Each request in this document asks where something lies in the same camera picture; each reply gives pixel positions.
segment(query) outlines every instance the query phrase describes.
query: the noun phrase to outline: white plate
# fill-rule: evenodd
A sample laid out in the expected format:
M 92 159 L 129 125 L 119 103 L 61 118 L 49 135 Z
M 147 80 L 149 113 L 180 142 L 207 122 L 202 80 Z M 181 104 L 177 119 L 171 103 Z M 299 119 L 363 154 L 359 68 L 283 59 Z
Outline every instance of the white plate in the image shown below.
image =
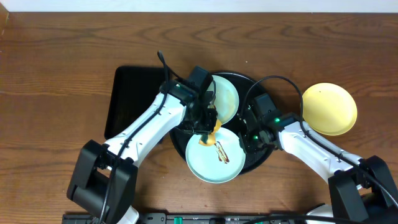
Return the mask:
M 216 106 L 218 113 L 217 118 L 222 124 L 225 124 L 230 121 L 238 111 L 238 91 L 236 91 L 235 86 L 226 78 L 213 75 L 213 79 L 216 82 L 216 100 L 214 105 Z M 213 90 L 214 86 L 213 84 L 210 84 L 207 91 Z
M 214 184 L 227 182 L 235 178 L 243 168 L 246 155 L 239 146 L 239 138 L 232 131 L 220 128 L 216 132 L 218 141 L 228 157 L 219 158 L 217 147 L 199 144 L 201 136 L 194 135 L 187 144 L 185 158 L 189 169 L 200 179 Z

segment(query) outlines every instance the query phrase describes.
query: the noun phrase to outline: brown food item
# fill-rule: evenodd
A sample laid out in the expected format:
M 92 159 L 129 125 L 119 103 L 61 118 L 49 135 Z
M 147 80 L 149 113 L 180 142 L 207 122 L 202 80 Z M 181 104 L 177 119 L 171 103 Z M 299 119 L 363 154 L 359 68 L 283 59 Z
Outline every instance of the brown food item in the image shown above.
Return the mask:
M 217 148 L 217 153 L 218 153 L 218 160 L 221 162 L 223 161 L 225 164 L 229 163 L 229 159 L 228 156 L 226 155 L 223 146 L 221 145 L 221 143 L 219 141 L 217 141 L 216 144 L 214 144 Z

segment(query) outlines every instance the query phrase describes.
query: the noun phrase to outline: wooden table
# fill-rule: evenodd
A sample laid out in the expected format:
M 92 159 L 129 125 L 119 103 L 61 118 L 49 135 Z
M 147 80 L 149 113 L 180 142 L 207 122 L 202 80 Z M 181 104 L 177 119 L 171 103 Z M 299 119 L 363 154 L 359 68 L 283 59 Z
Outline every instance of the wooden table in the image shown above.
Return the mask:
M 328 137 L 370 157 L 398 182 L 398 22 L 393 14 L 12 13 L 0 36 L 0 223 L 60 223 L 83 210 L 66 198 L 80 148 L 103 142 L 115 69 L 161 66 L 183 77 L 195 65 L 255 79 L 283 75 L 303 91 L 348 90 L 358 120 Z M 284 111 L 298 96 L 283 81 L 264 86 Z M 167 136 L 139 169 L 142 212 L 269 213 L 330 203 L 327 184 L 295 157 L 274 152 L 225 184 L 196 178 Z

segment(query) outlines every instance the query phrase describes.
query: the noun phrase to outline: black tray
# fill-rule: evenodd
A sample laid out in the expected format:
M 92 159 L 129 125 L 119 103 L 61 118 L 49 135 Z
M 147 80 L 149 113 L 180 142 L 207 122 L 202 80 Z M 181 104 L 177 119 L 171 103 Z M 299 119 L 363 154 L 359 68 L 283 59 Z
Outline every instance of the black tray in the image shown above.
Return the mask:
M 235 72 L 213 72 L 212 75 L 221 76 L 229 80 L 238 91 L 239 95 L 239 108 L 238 112 L 241 109 L 244 96 L 248 92 L 249 88 L 255 83 L 252 78 L 247 77 L 245 75 L 235 73 Z M 248 102 L 254 97 L 265 93 L 266 90 L 258 85 L 251 90 L 251 94 L 248 97 Z M 222 125 L 223 128 L 231 130 L 233 133 L 238 135 L 239 129 L 241 127 L 241 122 L 239 121 L 238 116 L 234 116 L 231 121 L 228 121 L 226 124 Z M 187 144 L 189 139 L 192 137 L 192 134 L 183 133 L 178 129 L 174 128 L 170 131 L 170 137 L 172 139 L 173 145 L 180 156 L 185 160 L 185 149 L 187 148 Z M 272 150 L 266 150 L 257 152 L 255 154 L 246 154 L 246 161 L 244 163 L 243 169 L 239 174 L 244 174 L 253 169 L 257 168 L 261 165 L 272 153 Z

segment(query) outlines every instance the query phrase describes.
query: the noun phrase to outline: white wall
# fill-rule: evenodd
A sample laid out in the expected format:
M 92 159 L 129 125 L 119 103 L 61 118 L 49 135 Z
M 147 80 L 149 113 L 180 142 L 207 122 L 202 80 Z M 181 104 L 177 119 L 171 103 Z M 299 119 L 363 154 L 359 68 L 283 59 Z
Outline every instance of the white wall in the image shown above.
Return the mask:
M 398 0 L 0 0 L 10 12 L 398 12 Z

